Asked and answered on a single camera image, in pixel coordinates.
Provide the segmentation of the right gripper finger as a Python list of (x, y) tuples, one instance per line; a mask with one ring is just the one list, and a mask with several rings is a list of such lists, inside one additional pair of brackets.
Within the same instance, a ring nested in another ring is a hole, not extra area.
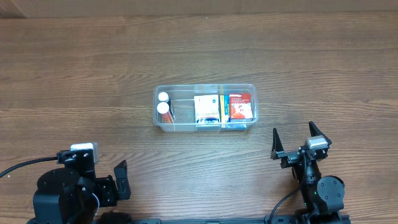
[(317, 126), (315, 125), (315, 123), (313, 121), (310, 121), (308, 123), (308, 125), (309, 125), (309, 129), (310, 129), (310, 134), (312, 137), (323, 136), (325, 138), (326, 142), (328, 143), (328, 146), (332, 145), (332, 141), (317, 128)]
[(271, 149), (271, 159), (280, 159), (281, 155), (284, 153), (284, 148), (282, 142), (280, 140), (277, 129), (273, 130), (273, 138), (272, 138), (272, 149)]

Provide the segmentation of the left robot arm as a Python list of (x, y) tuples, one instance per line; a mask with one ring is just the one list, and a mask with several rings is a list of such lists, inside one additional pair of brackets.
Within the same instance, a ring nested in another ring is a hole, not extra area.
[(92, 223), (99, 208), (130, 199), (125, 160), (114, 167), (115, 178), (97, 178), (93, 162), (70, 160), (64, 165), (38, 179), (33, 196), (35, 217), (29, 223)]

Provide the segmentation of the dark bottle white cap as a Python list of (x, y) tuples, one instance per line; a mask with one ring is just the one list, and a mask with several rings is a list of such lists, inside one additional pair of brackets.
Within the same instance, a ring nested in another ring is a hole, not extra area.
[(169, 97), (169, 94), (162, 91), (158, 94), (158, 100), (160, 102), (166, 102), (169, 105), (169, 110), (170, 110), (170, 114), (172, 115), (172, 117), (174, 117), (174, 112), (172, 109), (172, 103), (171, 103), (171, 99)]

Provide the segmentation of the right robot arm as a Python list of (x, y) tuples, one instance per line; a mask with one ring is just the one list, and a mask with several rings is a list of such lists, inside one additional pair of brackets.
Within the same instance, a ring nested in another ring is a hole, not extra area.
[[(297, 189), (281, 199), (264, 219), (265, 223), (350, 223), (349, 216), (341, 215), (344, 209), (345, 183), (337, 176), (322, 176), (318, 161), (328, 157), (332, 141), (309, 122), (311, 136), (297, 151), (284, 151), (276, 128), (273, 129), (271, 159), (280, 160), (281, 168), (291, 168), (298, 182)], [(293, 215), (276, 215), (276, 210), (289, 197), (300, 192), (305, 207)]]

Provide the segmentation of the blue yellow VapoDrops box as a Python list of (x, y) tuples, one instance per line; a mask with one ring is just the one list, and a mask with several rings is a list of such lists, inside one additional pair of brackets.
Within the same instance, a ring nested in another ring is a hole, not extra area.
[(220, 95), (220, 116), (222, 123), (230, 121), (229, 95)]

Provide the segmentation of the white blue Hansaplast box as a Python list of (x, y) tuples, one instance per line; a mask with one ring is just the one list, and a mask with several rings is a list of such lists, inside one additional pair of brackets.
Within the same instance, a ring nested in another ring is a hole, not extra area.
[(220, 122), (220, 103), (218, 95), (194, 96), (196, 124)]

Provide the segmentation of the red white small box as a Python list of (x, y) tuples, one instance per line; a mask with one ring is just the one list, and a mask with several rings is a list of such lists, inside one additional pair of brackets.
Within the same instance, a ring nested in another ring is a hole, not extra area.
[(252, 121), (253, 112), (249, 93), (231, 94), (229, 96), (230, 119), (233, 122)]

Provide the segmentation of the orange tube white cap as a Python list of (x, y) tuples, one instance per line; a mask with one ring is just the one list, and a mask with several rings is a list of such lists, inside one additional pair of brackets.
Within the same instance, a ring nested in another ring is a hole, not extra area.
[(164, 123), (173, 123), (174, 117), (171, 114), (170, 106), (166, 102), (160, 102), (157, 107), (157, 112), (161, 115)]

